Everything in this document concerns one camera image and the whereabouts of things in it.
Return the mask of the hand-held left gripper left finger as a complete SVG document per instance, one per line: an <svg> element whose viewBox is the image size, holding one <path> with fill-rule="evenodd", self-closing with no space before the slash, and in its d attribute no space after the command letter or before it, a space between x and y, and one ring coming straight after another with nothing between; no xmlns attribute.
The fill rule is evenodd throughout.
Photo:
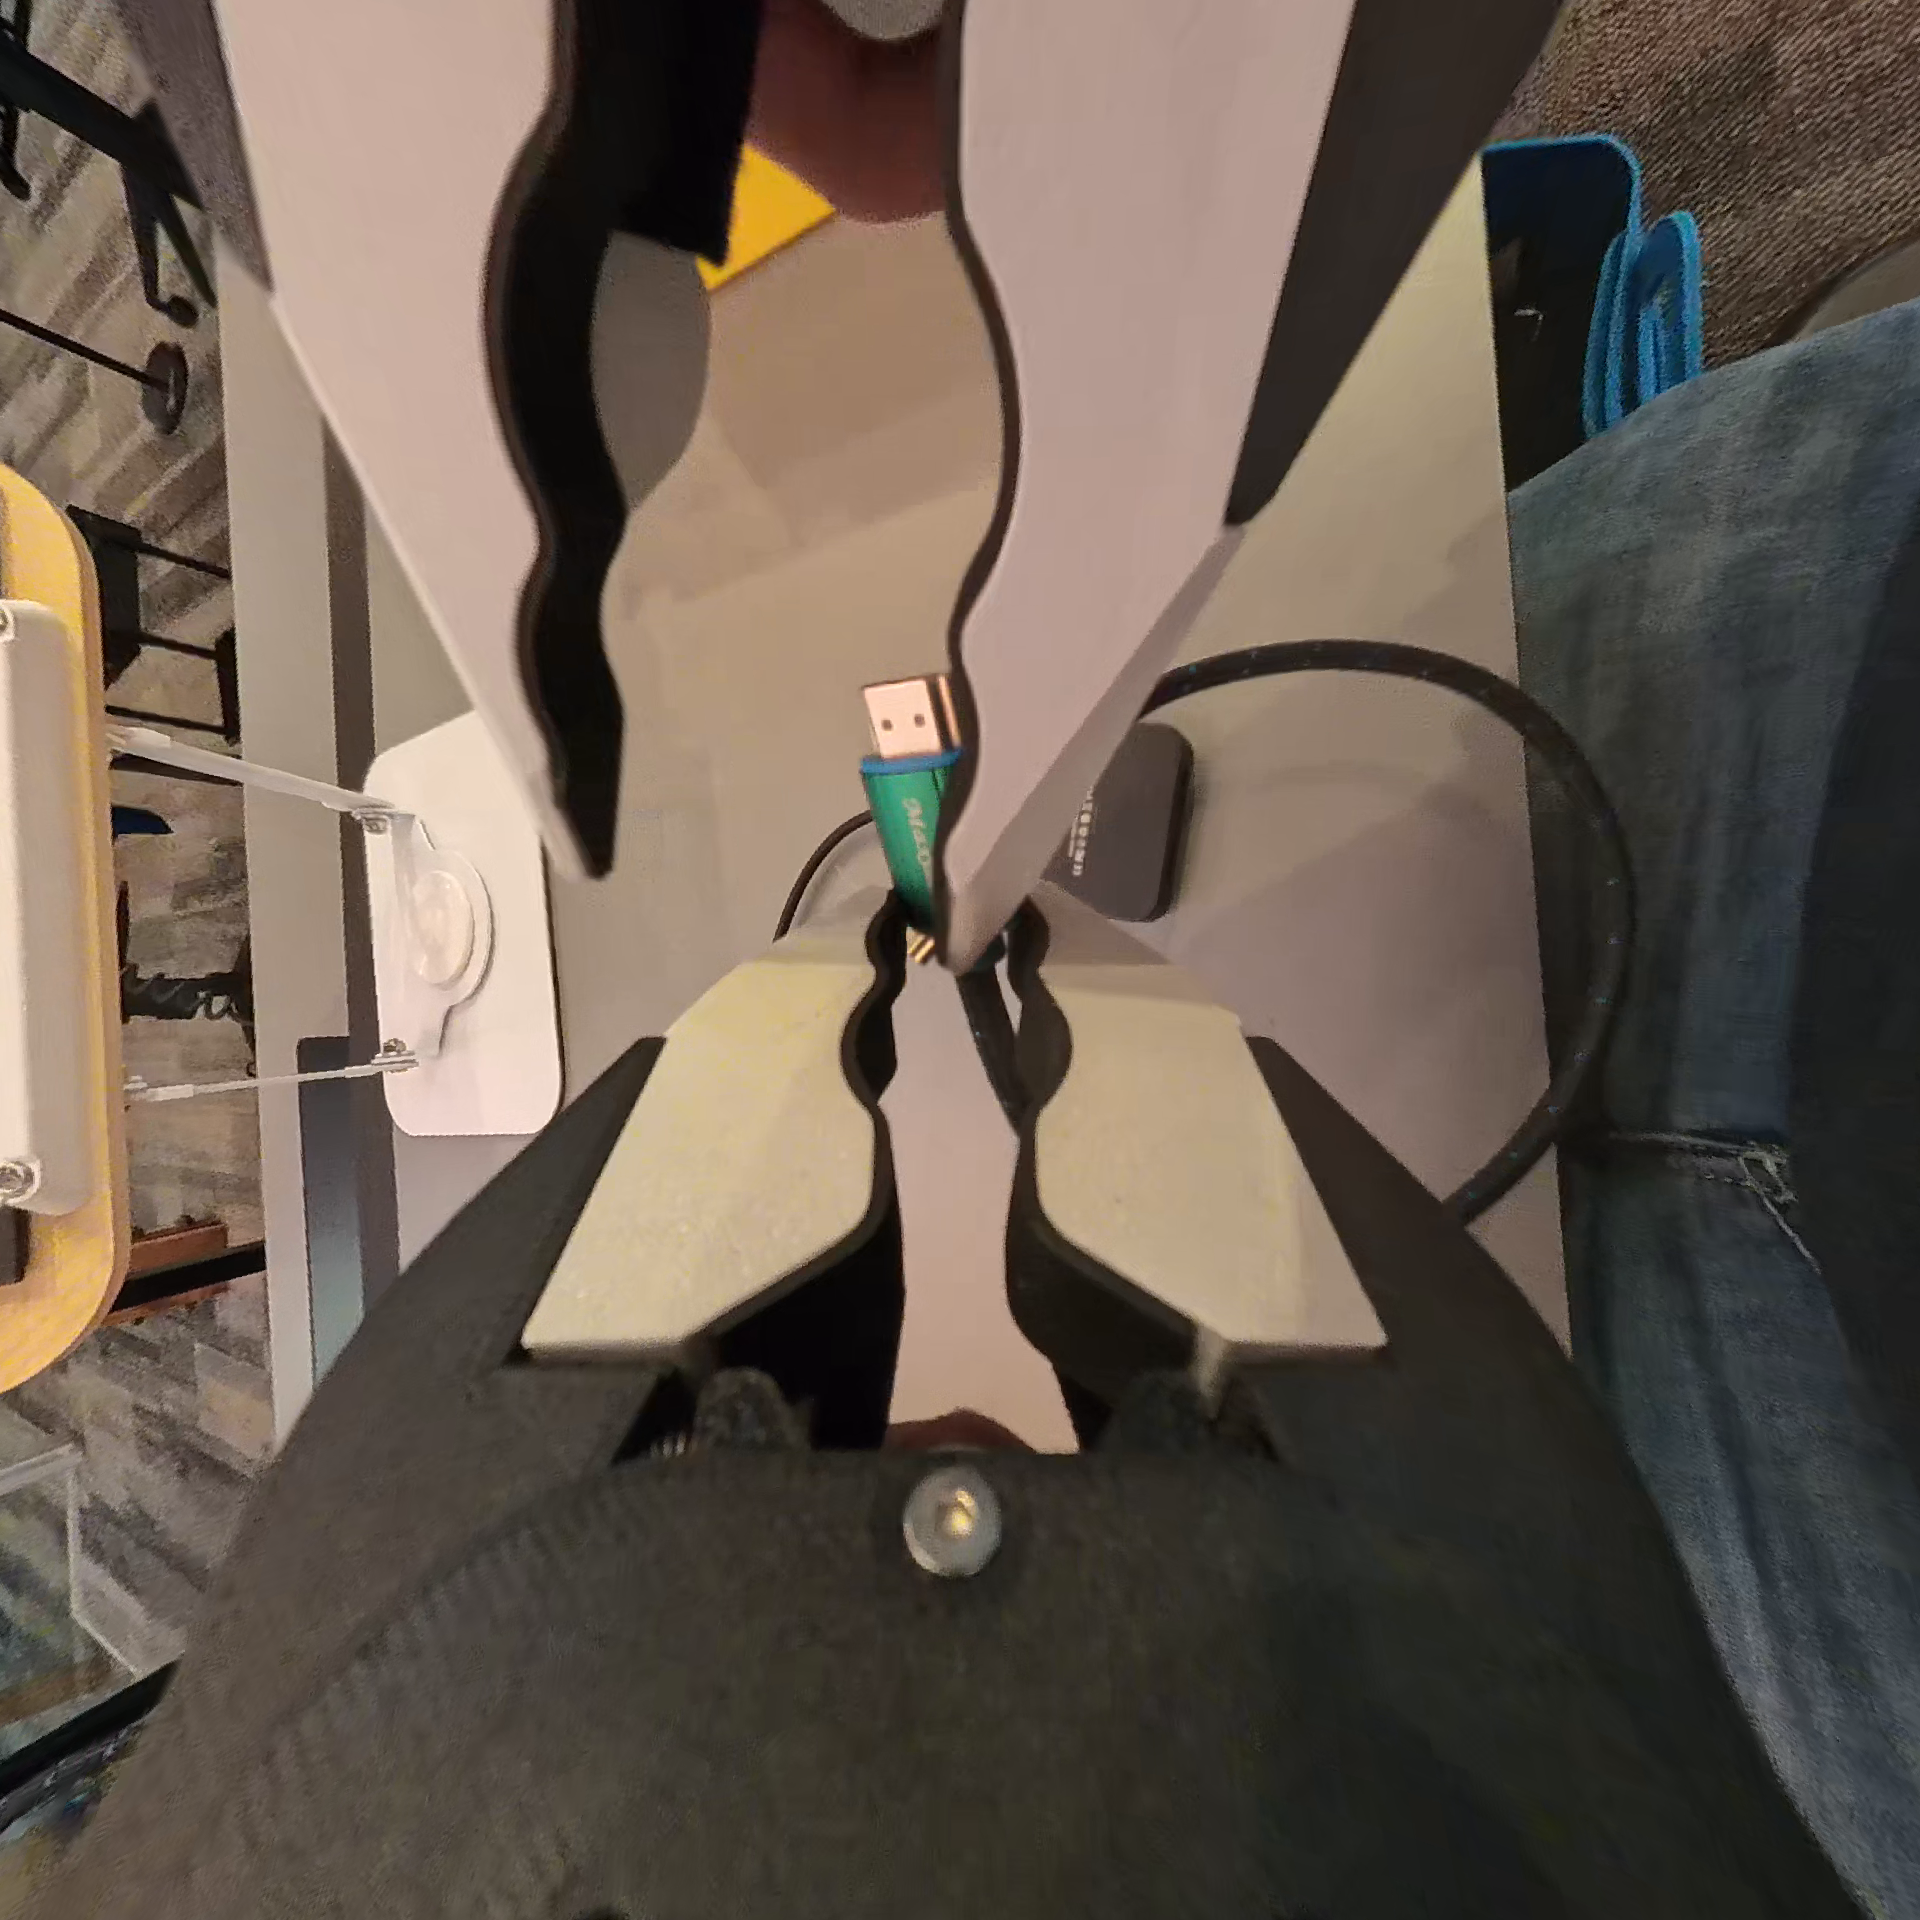
<svg viewBox="0 0 1920 1920"><path fill-rule="evenodd" d="M684 1361L815 1280L894 1194L896 901L848 901L672 1023L529 1311L528 1361Z"/></svg>

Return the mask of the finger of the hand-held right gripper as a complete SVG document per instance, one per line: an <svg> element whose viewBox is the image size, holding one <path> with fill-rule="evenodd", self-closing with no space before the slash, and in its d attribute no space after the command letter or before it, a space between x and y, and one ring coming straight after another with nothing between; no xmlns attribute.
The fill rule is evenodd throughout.
<svg viewBox="0 0 1920 1920"><path fill-rule="evenodd" d="M961 5L952 243L1013 447L954 606L943 960L1033 893L1239 536L1228 503L1353 5Z"/></svg>
<svg viewBox="0 0 1920 1920"><path fill-rule="evenodd" d="M488 263L559 104L559 5L213 7L286 344L557 867L612 865L540 712L536 496L512 453Z"/></svg>

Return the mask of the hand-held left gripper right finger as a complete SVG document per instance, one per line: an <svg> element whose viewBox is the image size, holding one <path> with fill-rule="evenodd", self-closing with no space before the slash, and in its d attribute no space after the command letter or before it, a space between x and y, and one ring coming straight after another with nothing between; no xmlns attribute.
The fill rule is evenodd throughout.
<svg viewBox="0 0 1920 1920"><path fill-rule="evenodd" d="M1086 1399L1385 1349L1239 1018L1076 901L1009 933L1022 1078L1006 1289Z"/></svg>

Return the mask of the black hdmi adapter box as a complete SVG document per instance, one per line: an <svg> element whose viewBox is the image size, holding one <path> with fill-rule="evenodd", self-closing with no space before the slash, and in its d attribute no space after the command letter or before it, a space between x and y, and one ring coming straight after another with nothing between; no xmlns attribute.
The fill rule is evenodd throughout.
<svg viewBox="0 0 1920 1920"><path fill-rule="evenodd" d="M1046 865L1044 880L1118 923L1149 923L1176 896L1192 815L1192 745L1175 730L1128 730Z"/></svg>

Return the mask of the person's right hand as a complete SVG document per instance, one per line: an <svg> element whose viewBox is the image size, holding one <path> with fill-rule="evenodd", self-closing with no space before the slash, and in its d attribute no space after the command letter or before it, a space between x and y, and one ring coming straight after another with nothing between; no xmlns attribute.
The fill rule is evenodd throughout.
<svg viewBox="0 0 1920 1920"><path fill-rule="evenodd" d="M876 39L820 2L766 2L745 145L854 224L942 217L943 29Z"/></svg>

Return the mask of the blue black bag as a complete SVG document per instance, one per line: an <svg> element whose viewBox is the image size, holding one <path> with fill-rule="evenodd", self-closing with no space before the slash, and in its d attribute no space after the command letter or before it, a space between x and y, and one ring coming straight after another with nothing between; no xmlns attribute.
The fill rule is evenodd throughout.
<svg viewBox="0 0 1920 1920"><path fill-rule="evenodd" d="M1649 219L1615 135L1478 155L1504 486L1522 488L1703 371L1695 219Z"/></svg>

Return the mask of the wooden rimmed black panel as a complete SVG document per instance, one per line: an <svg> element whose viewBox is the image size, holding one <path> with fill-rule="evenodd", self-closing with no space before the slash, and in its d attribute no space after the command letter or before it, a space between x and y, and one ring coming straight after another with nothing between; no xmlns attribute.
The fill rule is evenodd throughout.
<svg viewBox="0 0 1920 1920"><path fill-rule="evenodd" d="M33 1217L4 1202L1 1389L33 1382L94 1331L128 1279L128 1093L111 870L105 646L94 566L72 523L18 471L1 471L4 605L55 610L66 626L81 699L81 794L90 803L85 856L90 906L89 967L97 1016L90 1063L100 1073L89 1125L94 1178L81 1209Z"/></svg>

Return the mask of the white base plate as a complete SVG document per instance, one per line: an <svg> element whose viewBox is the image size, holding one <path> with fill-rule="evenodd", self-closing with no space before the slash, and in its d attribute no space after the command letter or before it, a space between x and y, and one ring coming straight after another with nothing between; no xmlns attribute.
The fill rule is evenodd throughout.
<svg viewBox="0 0 1920 1920"><path fill-rule="evenodd" d="M412 1138L533 1136L559 1109L544 848L476 714L378 754L361 818L384 1097Z"/></svg>

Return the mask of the white bracket bar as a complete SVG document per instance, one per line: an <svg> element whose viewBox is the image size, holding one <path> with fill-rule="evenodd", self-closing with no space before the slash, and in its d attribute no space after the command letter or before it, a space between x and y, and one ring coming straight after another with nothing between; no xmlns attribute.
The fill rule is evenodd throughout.
<svg viewBox="0 0 1920 1920"><path fill-rule="evenodd" d="M4 1202L85 1207L100 1073L89 967L90 803L78 658L60 616L1 606L1 1163Z"/></svg>

